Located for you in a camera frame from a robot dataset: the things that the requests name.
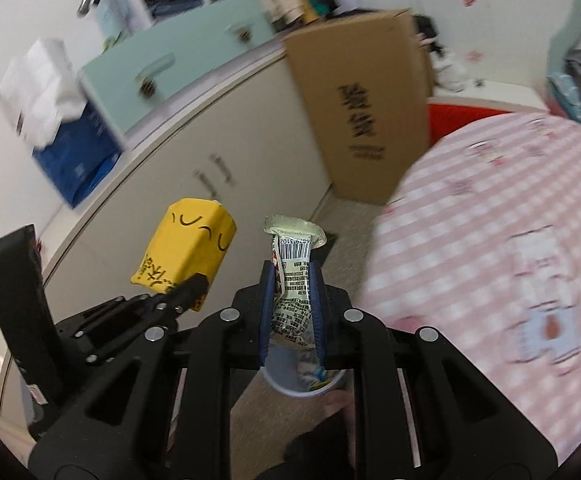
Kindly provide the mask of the red storage box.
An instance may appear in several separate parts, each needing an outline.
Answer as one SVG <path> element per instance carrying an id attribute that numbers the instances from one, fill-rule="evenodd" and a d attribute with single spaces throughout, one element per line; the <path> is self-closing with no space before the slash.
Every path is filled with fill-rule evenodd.
<path id="1" fill-rule="evenodd" d="M 547 112 L 541 96 L 532 88 L 491 80 L 473 82 L 452 92 L 435 87 L 428 99 L 429 145 L 484 118 L 516 112 Z"/>

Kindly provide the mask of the pink checkered bed sheet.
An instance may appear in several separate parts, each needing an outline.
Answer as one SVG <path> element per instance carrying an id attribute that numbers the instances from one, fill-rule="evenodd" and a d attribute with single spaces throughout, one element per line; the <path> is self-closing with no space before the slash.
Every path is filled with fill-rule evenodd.
<path id="1" fill-rule="evenodd" d="M 565 462 L 581 445 L 581 125 L 503 114 L 437 142 L 377 218 L 358 304 L 438 328 Z"/>

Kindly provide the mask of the mint green drawer unit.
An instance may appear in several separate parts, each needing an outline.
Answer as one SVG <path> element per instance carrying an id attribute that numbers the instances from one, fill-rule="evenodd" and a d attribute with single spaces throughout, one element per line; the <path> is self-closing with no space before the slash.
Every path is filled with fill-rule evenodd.
<path id="1" fill-rule="evenodd" d="M 261 0 L 222 0 L 117 44 L 82 67 L 81 82 L 122 136 L 185 87 L 273 38 Z"/>

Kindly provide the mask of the blue and white bag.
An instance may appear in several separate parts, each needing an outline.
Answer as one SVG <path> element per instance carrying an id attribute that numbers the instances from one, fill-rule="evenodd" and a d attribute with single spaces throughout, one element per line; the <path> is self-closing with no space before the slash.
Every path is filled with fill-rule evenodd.
<path id="1" fill-rule="evenodd" d="M 58 38 L 40 38 L 10 61 L 0 83 L 0 110 L 72 208 L 94 191 L 122 154 Z"/>

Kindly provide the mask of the tall cardboard box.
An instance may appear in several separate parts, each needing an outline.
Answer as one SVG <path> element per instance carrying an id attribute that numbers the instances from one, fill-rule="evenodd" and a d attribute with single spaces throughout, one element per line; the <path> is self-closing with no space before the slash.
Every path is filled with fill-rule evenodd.
<path id="1" fill-rule="evenodd" d="M 384 205 L 427 150 L 428 80 L 407 10 L 292 32 L 286 58 L 335 193 Z"/>

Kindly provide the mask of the yellow paper bag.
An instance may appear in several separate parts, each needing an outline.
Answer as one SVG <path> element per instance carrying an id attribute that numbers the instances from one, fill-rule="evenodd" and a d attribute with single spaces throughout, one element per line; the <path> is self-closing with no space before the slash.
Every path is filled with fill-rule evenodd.
<path id="1" fill-rule="evenodd" d="M 179 200 L 159 222 L 131 283 L 158 294 L 195 274 L 212 283 L 236 231 L 235 220 L 217 200 Z"/>

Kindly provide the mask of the white plastic bag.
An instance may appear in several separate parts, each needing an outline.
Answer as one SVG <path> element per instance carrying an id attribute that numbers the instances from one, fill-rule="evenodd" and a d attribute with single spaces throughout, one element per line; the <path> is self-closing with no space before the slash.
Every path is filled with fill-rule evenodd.
<path id="1" fill-rule="evenodd" d="M 469 74 L 455 51 L 442 48 L 440 51 L 432 52 L 429 57 L 431 58 L 435 84 L 439 88 L 451 92 L 461 92 L 469 86 L 471 82 Z"/>

